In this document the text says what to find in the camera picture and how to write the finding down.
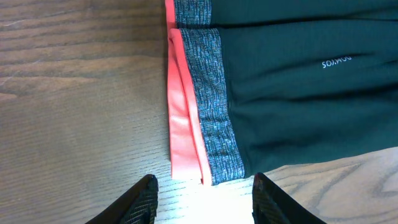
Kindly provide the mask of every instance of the wooden table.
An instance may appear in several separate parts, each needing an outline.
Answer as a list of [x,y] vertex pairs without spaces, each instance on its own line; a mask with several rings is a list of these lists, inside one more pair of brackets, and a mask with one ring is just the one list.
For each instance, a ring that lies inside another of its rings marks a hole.
[[[252,179],[170,179],[164,18],[162,0],[0,2],[0,223],[84,223],[149,173],[157,223],[252,223]],[[397,149],[268,175],[328,223],[398,223]]]

